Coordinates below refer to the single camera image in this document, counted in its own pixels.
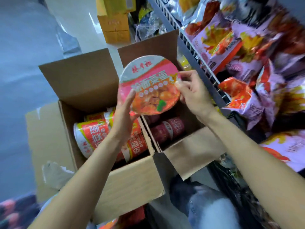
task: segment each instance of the forearm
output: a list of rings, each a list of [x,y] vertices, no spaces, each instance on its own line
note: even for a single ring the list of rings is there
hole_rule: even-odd
[[[30,228],[86,228],[120,148],[110,133]]]
[[[283,229],[305,225],[305,181],[220,114],[203,121],[223,142],[262,206]]]

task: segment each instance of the open cardboard box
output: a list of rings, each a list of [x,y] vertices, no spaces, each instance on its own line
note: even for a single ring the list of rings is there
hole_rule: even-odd
[[[123,66],[145,55],[161,55],[177,67],[177,33],[169,32],[118,50]],[[86,161],[74,139],[73,125],[87,113],[116,105],[118,75],[108,49],[78,55],[39,66],[59,97],[57,103],[26,115],[29,145],[35,169],[38,201],[57,191],[44,184],[42,166],[47,161],[76,172]],[[154,153],[164,152],[183,179],[218,158],[224,146],[183,104],[172,110],[185,123],[186,135],[159,147],[144,118],[139,121],[148,145],[146,154],[110,172],[97,203],[93,220],[101,223],[129,212],[164,194],[154,163]]]

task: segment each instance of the person's right arm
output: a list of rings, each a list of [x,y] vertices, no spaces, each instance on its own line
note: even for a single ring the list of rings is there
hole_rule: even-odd
[[[305,180],[220,115],[196,71],[181,72],[181,101],[217,136],[260,204],[282,229],[305,228]]]

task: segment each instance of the hand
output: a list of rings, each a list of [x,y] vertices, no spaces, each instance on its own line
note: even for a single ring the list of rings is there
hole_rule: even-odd
[[[190,111],[204,123],[210,114],[217,112],[211,102],[211,97],[196,70],[180,72],[182,80],[175,85],[181,92],[180,101],[186,103]]]
[[[123,103],[120,93],[117,94],[117,105],[115,111],[115,119],[113,121],[113,127],[110,133],[120,140],[122,145],[124,145],[130,138],[132,133],[132,125],[136,118],[140,115],[129,114],[130,106],[135,98],[135,90],[131,90],[128,94],[125,102]]]

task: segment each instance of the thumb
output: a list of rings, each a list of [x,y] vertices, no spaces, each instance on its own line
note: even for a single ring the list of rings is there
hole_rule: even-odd
[[[185,98],[188,98],[191,95],[191,90],[187,86],[185,86],[181,80],[177,80],[175,82],[175,85]]]
[[[131,89],[128,96],[126,97],[125,103],[124,103],[124,107],[127,108],[129,110],[133,100],[135,99],[135,90]]]

